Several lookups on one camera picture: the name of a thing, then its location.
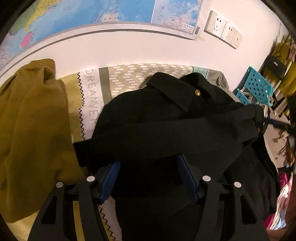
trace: electrical outlet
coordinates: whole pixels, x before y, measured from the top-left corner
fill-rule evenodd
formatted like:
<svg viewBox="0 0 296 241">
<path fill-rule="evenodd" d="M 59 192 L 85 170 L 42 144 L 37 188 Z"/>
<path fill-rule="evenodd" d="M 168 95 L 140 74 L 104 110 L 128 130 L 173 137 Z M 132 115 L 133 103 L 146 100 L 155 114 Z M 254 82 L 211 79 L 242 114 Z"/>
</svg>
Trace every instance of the electrical outlet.
<svg viewBox="0 0 296 241">
<path fill-rule="evenodd" d="M 236 29 L 232 26 L 232 24 L 227 22 L 221 35 L 221 39 L 224 40 L 226 43 L 231 44 L 235 31 Z"/>
<path fill-rule="evenodd" d="M 235 49 L 238 49 L 241 42 L 242 42 L 242 34 L 236 30 L 230 45 Z"/>
<path fill-rule="evenodd" d="M 207 24 L 205 26 L 205 31 L 220 38 L 225 25 L 226 20 L 224 19 L 224 17 L 211 10 L 209 18 L 207 20 Z"/>
</svg>

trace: yellow region on map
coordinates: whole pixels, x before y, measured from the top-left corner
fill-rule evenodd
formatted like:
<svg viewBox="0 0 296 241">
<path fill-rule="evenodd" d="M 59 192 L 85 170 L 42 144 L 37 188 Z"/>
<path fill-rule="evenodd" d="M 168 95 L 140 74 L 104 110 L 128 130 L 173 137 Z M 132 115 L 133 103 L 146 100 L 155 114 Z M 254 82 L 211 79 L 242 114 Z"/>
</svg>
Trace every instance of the yellow region on map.
<svg viewBox="0 0 296 241">
<path fill-rule="evenodd" d="M 26 24 L 26 32 L 30 32 L 30 25 L 40 16 L 42 16 L 51 6 L 55 5 L 61 0 L 39 0 L 38 6 L 35 9 L 35 12 L 28 19 Z"/>
</svg>

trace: silver screw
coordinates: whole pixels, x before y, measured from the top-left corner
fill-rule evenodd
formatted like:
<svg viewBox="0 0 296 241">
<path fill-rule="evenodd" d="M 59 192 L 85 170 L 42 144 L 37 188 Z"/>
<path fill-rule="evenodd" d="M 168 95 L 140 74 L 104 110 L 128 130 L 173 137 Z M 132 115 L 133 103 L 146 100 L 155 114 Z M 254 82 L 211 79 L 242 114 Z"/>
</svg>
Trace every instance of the silver screw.
<svg viewBox="0 0 296 241">
<path fill-rule="evenodd" d="M 209 182 L 211 180 L 211 177 L 209 176 L 203 176 L 202 179 L 205 181 L 205 182 Z"/>
<path fill-rule="evenodd" d="M 63 185 L 64 185 L 64 184 L 63 184 L 62 182 L 58 182 L 58 183 L 56 184 L 56 187 L 57 187 L 57 188 L 61 188 Z"/>
<path fill-rule="evenodd" d="M 88 181 L 88 182 L 93 182 L 94 180 L 95 180 L 96 178 L 94 177 L 94 176 L 89 176 L 86 180 Z"/>
<path fill-rule="evenodd" d="M 239 182 L 235 182 L 235 183 L 234 183 L 234 186 L 235 186 L 236 188 L 241 188 L 241 187 L 242 187 L 241 183 L 239 183 Z"/>
</svg>

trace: shirt collar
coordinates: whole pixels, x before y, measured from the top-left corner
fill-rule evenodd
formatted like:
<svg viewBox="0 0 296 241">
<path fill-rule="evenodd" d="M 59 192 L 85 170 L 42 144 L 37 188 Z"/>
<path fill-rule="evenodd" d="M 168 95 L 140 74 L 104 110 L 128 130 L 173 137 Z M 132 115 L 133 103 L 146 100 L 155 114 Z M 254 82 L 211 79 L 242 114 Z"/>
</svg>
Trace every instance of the shirt collar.
<svg viewBox="0 0 296 241">
<path fill-rule="evenodd" d="M 177 79 L 169 74 L 155 73 L 147 83 L 165 94 L 185 112 L 188 112 L 195 91 L 207 91 L 215 99 L 213 86 L 199 73 L 192 73 Z"/>
</svg>

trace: black zigzag line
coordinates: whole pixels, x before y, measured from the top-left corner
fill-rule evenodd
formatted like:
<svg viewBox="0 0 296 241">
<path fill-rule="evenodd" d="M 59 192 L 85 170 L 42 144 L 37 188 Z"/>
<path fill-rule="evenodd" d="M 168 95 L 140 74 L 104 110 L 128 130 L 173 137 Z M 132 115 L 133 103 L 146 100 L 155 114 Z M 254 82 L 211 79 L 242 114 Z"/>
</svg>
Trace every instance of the black zigzag line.
<svg viewBox="0 0 296 241">
<path fill-rule="evenodd" d="M 113 240 L 115 241 L 115 240 L 116 240 L 116 238 L 113 236 L 113 232 L 110 230 L 111 226 L 109 226 L 109 225 L 107 224 L 107 223 L 108 223 L 108 220 L 106 220 L 106 219 L 105 219 L 105 216 L 106 216 L 106 215 L 105 215 L 105 214 L 103 214 L 103 217 L 102 217 L 102 219 L 103 219 L 104 221 L 106 221 L 105 225 L 108 227 L 108 229 L 107 229 L 107 230 L 108 230 L 108 231 L 111 233 L 111 235 L 110 235 L 110 236 L 111 236 L 111 238 L 113 238 Z"/>
<path fill-rule="evenodd" d="M 81 92 L 81 94 L 82 94 L 82 106 L 84 106 L 84 104 L 85 104 L 85 102 L 84 102 L 84 100 L 85 100 L 85 98 L 84 98 L 84 94 L 83 94 L 83 91 L 82 91 L 82 83 L 81 83 L 81 79 L 80 79 L 80 72 L 77 74 L 78 75 L 78 79 L 79 79 L 79 87 L 80 87 L 80 92 Z M 80 126 L 81 126 L 81 129 L 82 129 L 82 139 L 83 140 L 85 140 L 85 138 L 84 138 L 84 135 L 85 135 L 85 133 L 84 133 L 84 128 L 83 128 L 83 123 L 82 123 L 82 114 L 81 114 L 81 112 L 82 112 L 82 107 L 80 107 L 79 108 L 79 118 L 80 118 Z"/>
</svg>

